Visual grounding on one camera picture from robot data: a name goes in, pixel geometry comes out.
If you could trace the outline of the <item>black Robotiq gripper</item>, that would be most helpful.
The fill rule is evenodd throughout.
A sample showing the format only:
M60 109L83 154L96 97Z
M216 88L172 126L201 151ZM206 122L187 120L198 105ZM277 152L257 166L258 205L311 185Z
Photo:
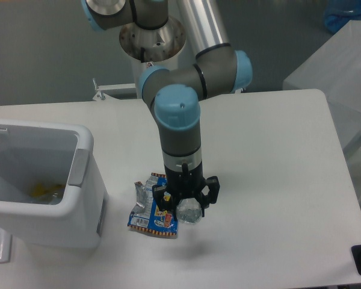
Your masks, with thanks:
M152 195L160 211L169 211L177 221L177 203L183 199L194 198L201 206L202 217L205 216L205 209L210 204L215 204L220 191L220 183L217 176L207 179L203 177L203 164L200 163L195 169L187 170L187 173L173 171L165 167L167 185L152 187ZM208 193L204 194L203 189L207 187ZM165 200L165 193L170 193L168 200Z

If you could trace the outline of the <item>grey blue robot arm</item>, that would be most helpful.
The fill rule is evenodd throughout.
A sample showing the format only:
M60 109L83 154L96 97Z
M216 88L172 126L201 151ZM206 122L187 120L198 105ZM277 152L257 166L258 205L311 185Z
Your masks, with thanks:
M179 1L185 29L175 30L167 1L83 1L96 30L129 28L126 53L147 64L138 95L154 118L167 183L153 198L176 220L198 222L216 203L220 184L205 178L200 136L200 101L246 88L253 69L247 54L229 43L215 1Z

